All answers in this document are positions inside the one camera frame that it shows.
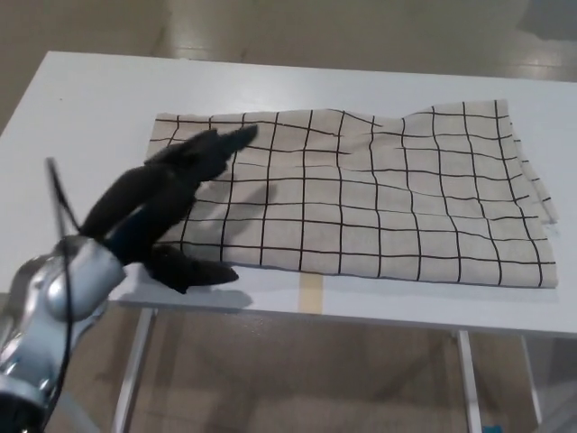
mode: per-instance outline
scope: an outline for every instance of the floor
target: floor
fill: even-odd
[[[46,50],[318,68],[577,80],[572,0],[4,0],[0,131]],[[112,308],[68,388],[110,426],[137,311]],[[527,433],[522,347],[472,335],[485,425]],[[57,413],[49,431],[71,431]],[[466,431],[444,331],[255,315],[161,313],[134,432]]]

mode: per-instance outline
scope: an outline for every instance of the metal table leg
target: metal table leg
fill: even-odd
[[[125,433],[128,429],[133,405],[133,396],[140,376],[142,356],[148,341],[152,318],[156,315],[156,309],[142,309],[136,332],[134,333],[133,348],[131,349],[128,365],[124,372],[123,386],[120,389],[116,412],[112,424],[113,433]]]
[[[469,433],[481,433],[481,411],[479,410],[479,400],[477,398],[477,386],[475,385],[475,372],[472,363],[471,345],[469,344],[469,333],[467,331],[459,331],[457,341],[459,343],[459,355],[461,357],[461,371],[463,373],[463,388]]]
[[[64,391],[60,395],[58,408],[68,417],[75,431],[79,433],[100,433],[100,429],[94,421],[68,392]]]

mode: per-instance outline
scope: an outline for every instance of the grid-patterned cloth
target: grid-patterned cloth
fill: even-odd
[[[545,185],[506,101],[400,119],[338,110],[159,115],[149,156],[207,128],[258,124],[164,242],[229,263],[324,274],[554,287]]]

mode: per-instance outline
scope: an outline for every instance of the table top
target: table top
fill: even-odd
[[[550,189],[556,290],[324,277],[322,314],[427,327],[577,334],[577,84],[51,52],[0,137],[0,292],[20,264],[50,250],[55,222],[44,158],[54,156],[83,217],[144,157],[156,114],[339,108],[402,116],[443,102],[506,98],[528,158]],[[241,279],[187,295],[138,267],[111,299],[171,308],[298,312],[296,272],[236,268]]]

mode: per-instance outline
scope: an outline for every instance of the black cable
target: black cable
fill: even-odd
[[[66,211],[66,213],[69,215],[72,224],[78,227],[76,218],[74,218],[72,209],[70,208],[69,203],[66,200],[64,190],[62,189],[62,186],[60,184],[60,177],[56,169],[56,162],[52,158],[49,158],[46,160],[46,167],[49,174],[52,204],[54,206],[58,236],[60,238],[59,248],[62,252],[62,261],[63,261],[62,265],[64,268],[63,269],[64,281],[66,285],[66,342],[64,345],[64,355],[62,356],[62,365],[60,366],[58,380],[56,382],[54,392],[52,393],[49,402],[47,416],[44,420],[42,431],[46,429],[46,426],[50,421],[50,417],[52,416],[52,412],[54,411],[54,408],[58,403],[58,400],[62,393],[62,389],[64,388],[64,381],[66,379],[66,373],[70,362],[70,348],[72,346],[72,328],[74,326],[74,320],[72,316],[72,289],[71,289],[70,270],[69,270],[70,251],[66,240],[66,227],[63,211]]]

